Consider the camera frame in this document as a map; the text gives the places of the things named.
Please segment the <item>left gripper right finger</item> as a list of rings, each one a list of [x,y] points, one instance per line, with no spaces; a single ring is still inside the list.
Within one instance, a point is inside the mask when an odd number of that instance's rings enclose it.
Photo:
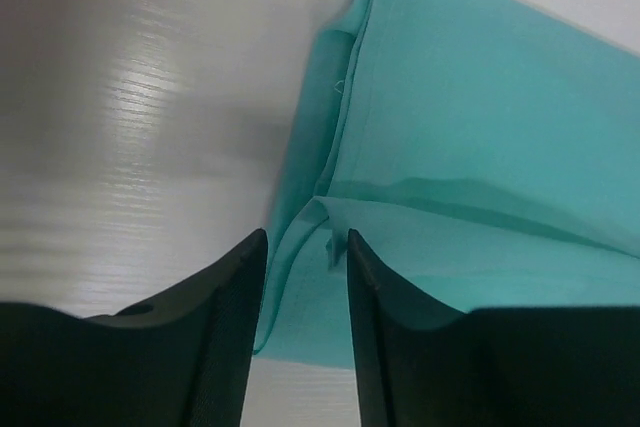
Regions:
[[[635,426],[635,307],[463,313],[348,235],[348,300],[365,426]]]

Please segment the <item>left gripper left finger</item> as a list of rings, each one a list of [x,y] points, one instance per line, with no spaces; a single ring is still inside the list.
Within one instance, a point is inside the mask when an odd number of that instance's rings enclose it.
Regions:
[[[268,242],[256,230],[217,262],[113,315],[1,306],[5,426],[236,426]]]

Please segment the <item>teal t shirt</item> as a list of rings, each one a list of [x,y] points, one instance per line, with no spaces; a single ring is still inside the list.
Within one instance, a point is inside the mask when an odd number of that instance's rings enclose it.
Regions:
[[[639,59],[516,0],[352,0],[316,37],[254,351],[353,364],[347,237],[446,305],[639,301]]]

